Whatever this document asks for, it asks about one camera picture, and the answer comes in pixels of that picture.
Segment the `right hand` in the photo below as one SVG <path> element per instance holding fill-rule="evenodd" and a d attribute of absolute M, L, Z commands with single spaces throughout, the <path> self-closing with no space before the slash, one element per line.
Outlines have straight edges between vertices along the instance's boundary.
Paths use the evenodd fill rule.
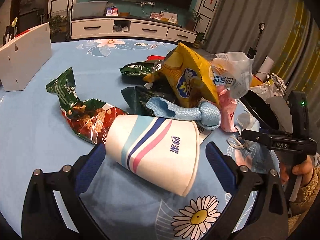
<path fill-rule="evenodd" d="M 279 163 L 280 169 L 280 181 L 285 185 L 289 180 L 289 174 L 286 171 L 286 165 L 284 163 Z M 302 181 L 300 187 L 305 187 L 310 183 L 313 176 L 313 163 L 310 156 L 307 156 L 307 159 L 299 165 L 296 165 L 292 168 L 292 173 L 297 176 L 302 176 Z"/>

